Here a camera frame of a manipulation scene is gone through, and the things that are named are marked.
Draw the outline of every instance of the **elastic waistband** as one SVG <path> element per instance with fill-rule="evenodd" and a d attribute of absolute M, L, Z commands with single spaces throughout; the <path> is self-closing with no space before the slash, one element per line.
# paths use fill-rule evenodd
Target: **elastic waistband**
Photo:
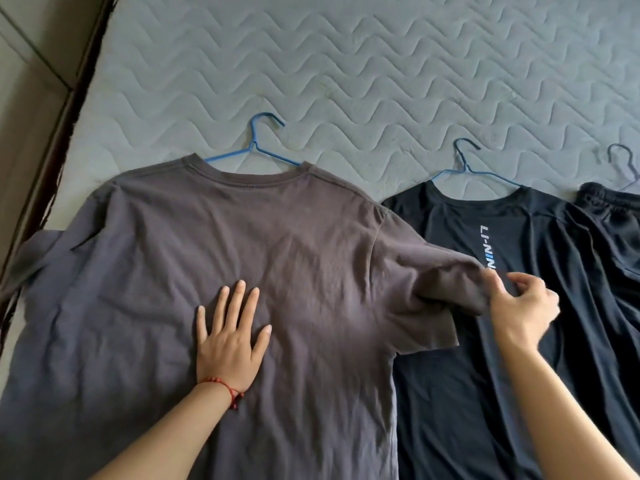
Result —
<path fill-rule="evenodd" d="M 601 202 L 622 209 L 640 210 L 640 195 L 618 192 L 596 182 L 587 182 L 580 186 L 575 202 Z"/>

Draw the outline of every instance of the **bracelet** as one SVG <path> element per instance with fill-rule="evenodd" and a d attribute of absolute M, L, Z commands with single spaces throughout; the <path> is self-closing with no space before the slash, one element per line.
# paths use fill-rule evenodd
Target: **bracelet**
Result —
<path fill-rule="evenodd" d="M 237 409 L 238 399 L 242 399 L 244 397 L 244 392 L 240 392 L 236 389 L 233 389 L 233 387 L 229 387 L 229 385 L 219 377 L 205 377 L 203 380 L 198 382 L 198 384 L 202 384 L 203 382 L 215 382 L 217 384 L 222 384 L 224 387 L 228 389 L 229 394 L 231 394 L 231 405 L 229 406 L 229 409 Z"/>

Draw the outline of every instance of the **clothes hanger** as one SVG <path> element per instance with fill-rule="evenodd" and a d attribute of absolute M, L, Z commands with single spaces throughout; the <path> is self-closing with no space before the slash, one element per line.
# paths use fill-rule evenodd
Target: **clothes hanger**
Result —
<path fill-rule="evenodd" d="M 272 112 L 259 112 L 258 114 L 254 115 L 251 118 L 251 120 L 249 120 L 249 124 L 251 125 L 251 142 L 249 142 L 249 146 L 247 146 L 246 148 L 243 148 L 242 150 L 236 150 L 235 152 L 224 153 L 223 155 L 219 155 L 217 157 L 205 158 L 204 161 L 213 162 L 215 160 L 222 160 L 223 158 L 229 158 L 229 157 L 234 157 L 236 155 L 242 155 L 243 153 L 251 152 L 252 149 L 255 148 L 260 153 L 264 153 L 265 155 L 268 155 L 270 157 L 277 158 L 278 160 L 282 160 L 282 161 L 284 161 L 286 163 L 289 163 L 291 165 L 299 166 L 300 163 L 298 163 L 298 162 L 295 162 L 293 160 L 289 160 L 288 158 L 281 157 L 280 155 L 276 155 L 275 153 L 271 153 L 268 150 L 260 148 L 260 145 L 258 145 L 258 136 L 257 136 L 257 133 L 255 132 L 255 121 L 260 119 L 263 116 L 268 116 L 268 117 L 276 120 L 276 122 L 280 126 L 284 126 L 283 120 L 281 120 L 279 117 L 277 117 L 274 113 L 272 113 Z"/>
<path fill-rule="evenodd" d="M 631 185 L 638 183 L 638 181 L 640 181 L 640 173 L 638 173 L 638 170 L 636 169 L 636 166 L 634 165 L 634 153 L 631 151 L 631 149 L 624 145 L 624 144 L 620 144 L 620 143 L 614 143 L 614 144 L 610 144 L 609 147 L 607 148 L 607 156 L 609 157 L 609 163 L 612 163 L 612 154 L 611 154 L 611 149 L 612 148 L 622 148 L 624 151 L 626 151 L 629 154 L 629 161 L 627 162 L 627 166 L 629 167 L 629 170 L 631 170 L 631 173 L 634 174 L 634 177 L 636 177 L 636 179 L 631 182 L 630 184 L 625 185 L 624 187 L 622 187 L 619 192 L 622 192 L 626 189 L 628 189 Z"/>
<path fill-rule="evenodd" d="M 462 151 L 460 150 L 460 147 L 458 146 L 458 142 L 459 141 L 466 141 L 471 146 L 473 146 L 476 150 L 478 150 L 478 151 L 481 150 L 480 146 L 475 144 L 469 138 L 457 138 L 453 142 L 453 147 L 456 149 L 456 152 L 460 155 L 460 159 L 462 160 L 462 170 L 455 170 L 453 168 L 447 168 L 447 169 L 444 169 L 444 170 L 440 170 L 433 177 L 431 177 L 429 179 L 429 181 L 431 181 L 431 182 L 434 181 L 437 177 L 441 176 L 443 173 L 472 173 L 473 175 L 491 175 L 492 177 L 500 178 L 500 180 L 503 180 L 503 181 L 507 182 L 508 184 L 515 185 L 516 187 L 520 186 L 520 184 L 517 184 L 516 182 L 514 182 L 512 180 L 509 180 L 508 178 L 501 177 L 500 175 L 498 175 L 497 173 L 494 173 L 492 171 L 476 171 L 476 170 L 473 170 L 469 166 L 469 163 L 467 163 L 467 159 L 465 158 L 464 153 L 462 153 Z"/>

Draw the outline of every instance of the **mattress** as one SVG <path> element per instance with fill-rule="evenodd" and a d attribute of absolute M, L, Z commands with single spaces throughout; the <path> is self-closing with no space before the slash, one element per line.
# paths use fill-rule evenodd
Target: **mattress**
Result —
<path fill-rule="evenodd" d="M 624 186 L 640 151 L 638 0 L 119 0 L 47 228 L 126 170 L 248 143 L 310 161 L 382 199 L 456 163 L 571 199 Z M 259 153 L 213 165 L 287 168 Z M 441 178 L 454 198 L 513 189 Z M 0 387 L 24 325 L 14 316 Z"/>

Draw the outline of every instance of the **bed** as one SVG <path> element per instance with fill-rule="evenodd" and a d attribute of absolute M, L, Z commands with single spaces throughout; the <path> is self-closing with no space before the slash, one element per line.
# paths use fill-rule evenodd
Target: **bed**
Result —
<path fill-rule="evenodd" d="M 384 198 L 481 145 L 474 169 L 571 199 L 623 186 L 640 148 L 637 0 L 119 0 L 76 125 L 47 228 L 120 172 L 260 144 Z M 259 153 L 224 171 L 287 168 Z M 490 178 L 438 181 L 454 198 L 511 192 Z M 21 303 L 0 358 L 4 387 Z"/>

